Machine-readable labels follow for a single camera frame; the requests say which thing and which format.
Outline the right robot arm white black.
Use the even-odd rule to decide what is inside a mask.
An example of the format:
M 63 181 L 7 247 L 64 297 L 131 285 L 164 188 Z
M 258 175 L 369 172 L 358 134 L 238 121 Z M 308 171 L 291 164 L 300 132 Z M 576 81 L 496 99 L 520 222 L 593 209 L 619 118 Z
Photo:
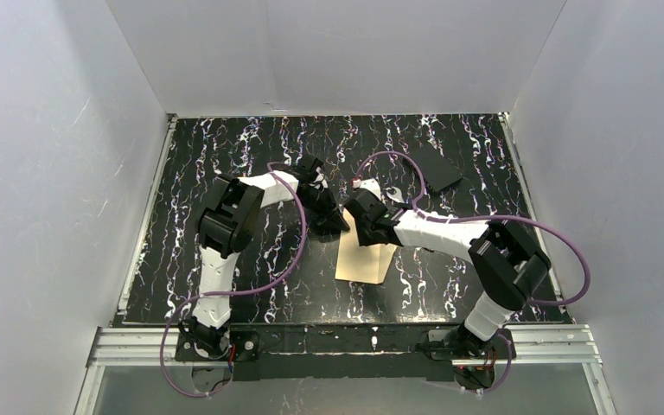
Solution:
M 433 221 L 404 204 L 387 206 L 360 188 L 345 202 L 360 246 L 421 247 L 464 259 L 483 288 L 456 338 L 487 342 L 513 314 L 523 310 L 546 279 L 552 262 L 515 220 Z

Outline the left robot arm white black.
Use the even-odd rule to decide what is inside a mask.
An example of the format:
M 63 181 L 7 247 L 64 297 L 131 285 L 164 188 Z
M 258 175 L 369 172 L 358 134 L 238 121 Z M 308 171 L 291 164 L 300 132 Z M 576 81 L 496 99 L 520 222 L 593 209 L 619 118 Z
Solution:
M 349 229 L 327 184 L 323 161 L 303 155 L 292 165 L 274 165 L 260 176 L 219 174 L 214 179 L 197 226 L 202 295 L 231 290 L 238 256 L 252 241 L 263 208 L 298 199 L 305 224 L 327 233 Z

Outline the cream envelope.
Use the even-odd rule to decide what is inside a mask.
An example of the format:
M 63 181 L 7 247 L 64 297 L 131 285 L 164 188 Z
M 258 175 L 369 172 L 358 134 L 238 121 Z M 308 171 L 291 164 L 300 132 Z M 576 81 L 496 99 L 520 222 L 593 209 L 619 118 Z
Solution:
M 343 211 L 350 230 L 341 232 L 335 267 L 335 279 L 362 284 L 383 284 L 393 255 L 394 244 L 360 246 L 353 216 Z

